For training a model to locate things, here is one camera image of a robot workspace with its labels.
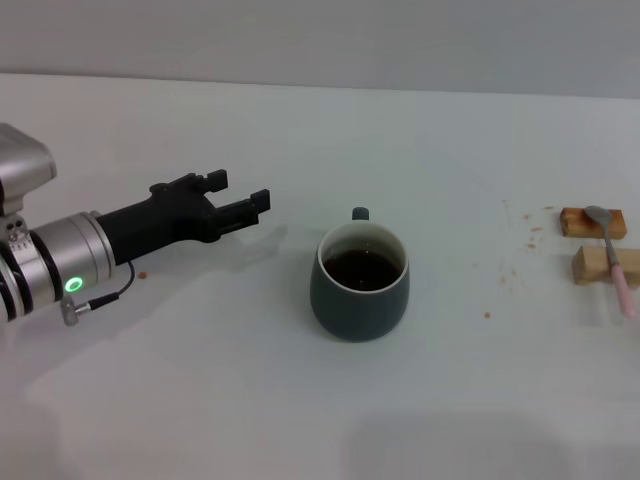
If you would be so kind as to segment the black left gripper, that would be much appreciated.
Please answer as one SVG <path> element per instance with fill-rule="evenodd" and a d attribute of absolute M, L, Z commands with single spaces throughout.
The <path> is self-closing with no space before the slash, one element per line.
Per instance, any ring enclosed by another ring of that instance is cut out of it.
<path fill-rule="evenodd" d="M 180 241 L 212 243 L 258 224 L 259 216 L 271 208 L 270 191 L 264 189 L 216 210 L 206 194 L 227 188 L 224 169 L 205 176 L 191 173 L 151 186 L 148 199 L 101 215 L 97 222 L 118 265 Z"/>

